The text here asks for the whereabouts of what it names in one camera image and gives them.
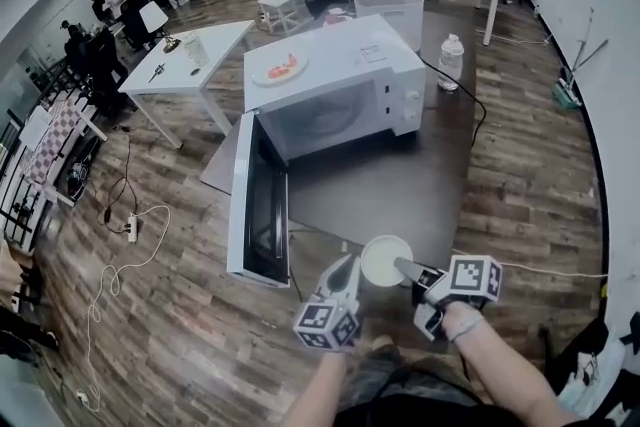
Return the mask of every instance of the microwave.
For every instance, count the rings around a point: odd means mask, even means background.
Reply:
[[[265,83],[265,70],[289,56],[301,67],[295,76]],[[396,135],[418,130],[425,82],[422,60],[380,15],[247,52],[227,272],[288,287],[289,162],[385,130]]]

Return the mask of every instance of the microwave door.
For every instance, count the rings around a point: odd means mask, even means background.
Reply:
[[[287,166],[254,112],[240,119],[227,247],[233,276],[289,286]]]

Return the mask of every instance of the floor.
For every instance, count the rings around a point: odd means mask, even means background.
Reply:
[[[192,0],[172,16],[169,30],[257,15],[256,0]],[[479,30],[485,19],[483,9]],[[532,10],[517,2],[500,5],[494,34],[535,42],[546,37]],[[258,29],[252,36],[256,45],[276,38]],[[477,91],[489,114],[472,150],[455,249],[544,269],[599,273],[594,164],[580,114],[560,110],[551,100],[560,66],[553,47],[497,38],[484,47],[481,41],[478,34]],[[243,106],[240,49],[209,87],[235,121]],[[99,152],[91,175],[95,191],[90,187],[73,209],[52,209],[43,229],[37,248],[45,277],[42,314],[59,333],[61,351],[44,354],[40,380],[68,425],[277,422],[318,357],[303,350],[292,334],[296,292],[261,289],[226,275],[229,198],[198,180],[223,136],[190,98],[159,96],[155,108],[184,141],[183,148],[174,150],[142,113],[127,115],[121,124],[131,132],[110,131]],[[101,269],[146,260],[166,218],[163,210],[145,216],[135,245],[101,225],[109,188],[124,172],[129,143],[138,211],[169,205],[171,225],[155,260],[123,272],[117,298],[108,293],[109,271],[104,279],[98,301],[102,322],[91,326],[91,361],[101,387],[101,410],[92,414],[75,394],[82,389],[96,403],[88,390],[87,308],[98,291]],[[114,207],[112,229],[126,222],[134,208],[129,192],[123,198]],[[339,252],[340,243],[298,233],[292,250],[306,295],[322,268],[319,252]],[[598,280],[509,268],[501,302],[487,308],[486,315],[512,346],[540,365],[539,326],[549,326],[562,348],[594,317],[598,292]],[[392,311],[388,315],[367,319],[366,340],[390,331],[407,357],[435,350],[457,365],[453,352],[429,346],[408,322],[395,322]]]

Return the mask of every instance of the plastic bottle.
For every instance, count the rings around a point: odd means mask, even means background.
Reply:
[[[447,40],[442,44],[442,53],[440,54],[440,62],[438,69],[456,80],[460,80],[462,76],[462,56],[464,47],[458,36],[449,34]],[[452,82],[444,75],[438,75],[438,86],[448,92],[458,89],[458,84]]]

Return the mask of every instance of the white lamp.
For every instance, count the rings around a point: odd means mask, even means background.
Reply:
[[[144,26],[147,28],[149,33],[156,32],[158,30],[162,31],[162,35],[164,36],[164,40],[166,45],[164,47],[165,54],[176,49],[176,47],[180,44],[179,39],[172,38],[169,36],[167,31],[165,31],[162,26],[167,23],[169,17],[160,9],[160,6],[155,2],[149,2],[146,6],[144,6],[140,10],[140,16],[142,17],[142,21],[144,22]]]

